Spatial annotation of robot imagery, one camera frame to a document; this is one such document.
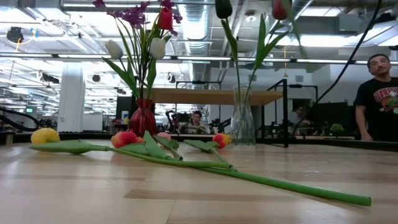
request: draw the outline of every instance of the red vase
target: red vase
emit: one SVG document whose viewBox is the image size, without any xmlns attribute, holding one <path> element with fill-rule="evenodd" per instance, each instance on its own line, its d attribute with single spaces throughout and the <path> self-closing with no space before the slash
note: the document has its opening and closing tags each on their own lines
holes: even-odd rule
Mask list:
<svg viewBox="0 0 398 224">
<path fill-rule="evenodd" d="M 155 115 L 150 110 L 152 100 L 138 99 L 136 101 L 138 109 L 131 117 L 130 131 L 139 137 L 144 137 L 145 131 L 151 135 L 156 134 Z"/>
</svg>

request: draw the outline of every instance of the wooden shelf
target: wooden shelf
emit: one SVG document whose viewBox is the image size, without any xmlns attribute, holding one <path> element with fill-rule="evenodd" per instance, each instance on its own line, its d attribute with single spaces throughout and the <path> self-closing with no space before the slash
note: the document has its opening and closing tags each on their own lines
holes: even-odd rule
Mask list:
<svg viewBox="0 0 398 224">
<path fill-rule="evenodd" d="M 266 105 L 282 97 L 281 91 L 252 91 L 251 104 Z M 185 103 L 202 105 L 234 105 L 233 90 L 188 90 L 154 88 L 154 103 Z"/>
</svg>

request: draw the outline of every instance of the purple flower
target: purple flower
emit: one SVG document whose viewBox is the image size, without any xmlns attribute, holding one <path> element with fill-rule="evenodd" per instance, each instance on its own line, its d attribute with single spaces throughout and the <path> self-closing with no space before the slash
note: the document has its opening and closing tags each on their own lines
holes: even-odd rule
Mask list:
<svg viewBox="0 0 398 224">
<path fill-rule="evenodd" d="M 173 30 L 173 29 L 172 29 L 172 30 L 170 30 L 170 33 L 171 33 L 171 34 L 173 34 L 174 36 L 177 36 L 177 35 L 178 35 L 178 32 L 177 32 L 177 31 L 175 31 L 175 30 Z"/>
<path fill-rule="evenodd" d="M 160 6 L 166 7 L 167 9 L 171 9 L 172 7 L 174 7 L 174 2 L 172 2 L 171 0 L 157 0 L 158 2 L 160 2 Z"/>
<path fill-rule="evenodd" d="M 105 8 L 104 0 L 95 0 L 93 1 L 93 5 L 99 8 Z"/>
<path fill-rule="evenodd" d="M 181 20 L 182 20 L 182 16 L 180 16 L 178 14 L 174 14 L 173 19 L 175 20 L 176 23 L 180 24 Z"/>
<path fill-rule="evenodd" d="M 150 1 L 141 2 L 141 7 L 140 7 L 140 9 L 141 9 L 142 11 L 145 11 L 149 5 L 150 5 Z"/>
<path fill-rule="evenodd" d="M 132 27 L 140 29 L 145 22 L 144 11 L 141 7 L 134 7 L 129 10 L 123 11 L 122 19 L 130 23 Z"/>
</svg>

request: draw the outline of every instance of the black cable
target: black cable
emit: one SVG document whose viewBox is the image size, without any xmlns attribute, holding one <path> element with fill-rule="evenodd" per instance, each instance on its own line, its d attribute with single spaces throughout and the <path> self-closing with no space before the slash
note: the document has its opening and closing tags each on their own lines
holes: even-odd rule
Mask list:
<svg viewBox="0 0 398 224">
<path fill-rule="evenodd" d="M 38 130 L 41 127 L 39 121 L 36 118 L 32 117 L 31 115 L 20 113 L 20 112 L 16 112 L 16 111 L 12 111 L 12 110 L 7 110 L 7 109 L 4 109 L 4 108 L 0 108 L 0 110 L 4 111 L 6 113 L 12 113 L 12 114 L 18 114 L 18 115 L 21 115 L 21 116 L 25 116 L 25 117 L 31 119 L 32 121 L 34 121 L 34 123 L 36 124 L 35 128 L 27 128 L 25 126 L 22 126 L 20 124 L 17 124 L 15 122 L 11 121 L 9 118 L 5 117 L 4 115 L 0 115 L 0 120 L 1 121 L 5 122 L 7 124 L 10 124 L 11 126 L 17 128 L 17 129 L 20 129 L 21 131 L 36 131 L 36 130 Z"/>
<path fill-rule="evenodd" d="M 315 105 L 317 105 L 317 104 L 319 103 L 319 101 L 322 100 L 322 98 L 323 98 L 326 94 L 328 94 L 328 93 L 330 92 L 330 90 L 331 90 L 333 87 L 335 87 L 335 85 L 339 82 L 340 78 L 341 78 L 341 77 L 343 76 L 343 74 L 345 73 L 345 71 L 347 70 L 348 66 L 350 65 L 352 59 L 354 58 L 355 53 L 358 51 L 359 46 L 361 46 L 363 40 L 365 39 L 366 34 L 368 34 L 368 31 L 369 31 L 369 30 L 371 29 L 371 27 L 373 26 L 373 22 L 374 22 L 374 20 L 375 20 L 377 14 L 378 14 L 378 12 L 379 12 L 381 2 L 382 2 L 382 0 L 378 0 L 378 1 L 377 1 L 377 5 L 376 5 L 376 8 L 375 8 L 375 10 L 374 10 L 372 19 L 370 20 L 370 22 L 369 22 L 367 28 L 366 28 L 365 31 L 363 32 L 363 35 L 362 35 L 361 39 L 360 39 L 359 42 L 357 43 L 357 45 L 356 45 L 355 49 L 353 50 L 353 53 L 351 54 L 351 56 L 349 56 L 349 59 L 348 59 L 347 63 L 344 65 L 344 67 L 343 67 L 343 69 L 341 70 L 340 74 L 338 75 L 337 79 L 336 79 L 335 82 L 334 82 L 333 84 L 331 84 L 331 86 L 321 95 L 321 97 L 319 97 L 318 100 L 308 109 L 308 111 L 304 114 L 303 118 L 302 118 L 302 119 L 296 124 L 296 126 L 294 127 L 293 134 L 296 132 L 297 127 L 299 126 L 299 124 L 300 124 L 303 120 L 305 120 L 305 117 L 306 117 L 307 114 L 310 112 L 310 110 L 311 110 Z"/>
</svg>

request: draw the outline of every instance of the clear glass vase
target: clear glass vase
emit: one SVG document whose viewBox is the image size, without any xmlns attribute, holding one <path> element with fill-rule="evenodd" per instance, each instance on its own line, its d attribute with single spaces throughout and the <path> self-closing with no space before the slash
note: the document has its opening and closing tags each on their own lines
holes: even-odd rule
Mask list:
<svg viewBox="0 0 398 224">
<path fill-rule="evenodd" d="M 234 86 L 233 90 L 234 113 L 231 119 L 231 147 L 235 149 L 255 147 L 254 121 L 250 109 L 251 89 L 248 85 L 240 85 Z"/>
</svg>

